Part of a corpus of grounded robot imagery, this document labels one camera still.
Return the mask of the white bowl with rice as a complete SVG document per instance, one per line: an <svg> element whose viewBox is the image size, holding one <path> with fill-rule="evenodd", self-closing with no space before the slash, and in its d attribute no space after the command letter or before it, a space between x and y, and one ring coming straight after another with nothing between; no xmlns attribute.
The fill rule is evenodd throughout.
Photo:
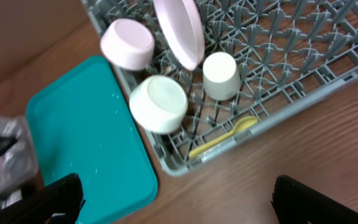
<svg viewBox="0 0 358 224"><path fill-rule="evenodd" d="M180 127L188 110L188 98L172 78L152 75L133 89L129 108L144 129L155 134L170 134Z"/></svg>

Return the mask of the small white cup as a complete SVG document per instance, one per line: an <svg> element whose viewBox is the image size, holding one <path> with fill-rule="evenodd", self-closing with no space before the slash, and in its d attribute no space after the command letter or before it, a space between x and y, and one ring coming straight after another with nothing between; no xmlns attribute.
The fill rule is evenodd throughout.
<svg viewBox="0 0 358 224"><path fill-rule="evenodd" d="M226 52L209 55L203 64L203 88L218 101L232 98L240 90L241 78L234 57Z"/></svg>

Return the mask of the pink bowl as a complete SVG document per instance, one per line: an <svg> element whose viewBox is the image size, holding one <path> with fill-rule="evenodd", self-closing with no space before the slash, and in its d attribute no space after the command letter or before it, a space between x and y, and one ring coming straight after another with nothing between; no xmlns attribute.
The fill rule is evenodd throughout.
<svg viewBox="0 0 358 224"><path fill-rule="evenodd" d="M116 19L100 40L103 55L114 65L140 71L152 61L155 40L151 31L132 19Z"/></svg>

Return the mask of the yellow plastic spoon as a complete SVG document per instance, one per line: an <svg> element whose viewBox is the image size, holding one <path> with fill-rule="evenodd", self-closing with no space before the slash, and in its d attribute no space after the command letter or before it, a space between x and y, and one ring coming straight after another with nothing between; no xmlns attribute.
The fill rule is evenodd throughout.
<svg viewBox="0 0 358 224"><path fill-rule="evenodd" d="M215 139L213 139L210 142L207 142L206 144L197 147L196 149L191 150L188 153L189 159L194 159L195 157L201 155L202 153L208 151L212 147L218 145L219 143L225 141L227 138L232 137L235 134L239 134L246 129L249 129L251 126L257 124L259 122L259 119L256 116L246 116L241 118L233 127L232 130L230 130L228 133L225 133Z"/></svg>

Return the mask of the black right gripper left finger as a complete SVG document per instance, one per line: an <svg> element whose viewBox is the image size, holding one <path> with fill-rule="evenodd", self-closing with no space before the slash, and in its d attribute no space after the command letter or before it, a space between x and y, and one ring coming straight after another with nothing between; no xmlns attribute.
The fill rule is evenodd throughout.
<svg viewBox="0 0 358 224"><path fill-rule="evenodd" d="M84 204L80 177L72 173L0 208L0 223L76 223Z"/></svg>

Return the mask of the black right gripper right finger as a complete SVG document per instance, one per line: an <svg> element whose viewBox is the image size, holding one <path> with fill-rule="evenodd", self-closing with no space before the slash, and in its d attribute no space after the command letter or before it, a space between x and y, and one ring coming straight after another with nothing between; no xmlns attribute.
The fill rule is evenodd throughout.
<svg viewBox="0 0 358 224"><path fill-rule="evenodd" d="M276 178L271 203L279 223L358 223L358 212L288 175Z"/></svg>

